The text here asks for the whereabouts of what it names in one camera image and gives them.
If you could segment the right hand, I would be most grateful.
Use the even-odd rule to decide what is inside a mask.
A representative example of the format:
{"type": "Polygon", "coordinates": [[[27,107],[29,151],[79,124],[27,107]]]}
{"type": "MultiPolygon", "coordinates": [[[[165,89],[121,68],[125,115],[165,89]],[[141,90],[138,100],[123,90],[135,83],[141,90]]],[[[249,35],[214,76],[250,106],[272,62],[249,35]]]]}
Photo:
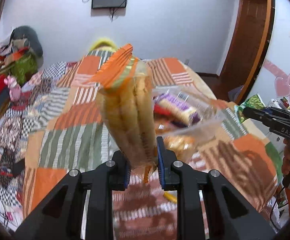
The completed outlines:
{"type": "Polygon", "coordinates": [[[285,148],[283,150],[281,171],[283,175],[288,175],[290,173],[290,142],[287,138],[285,138],[283,143],[285,144],[285,148]]]}

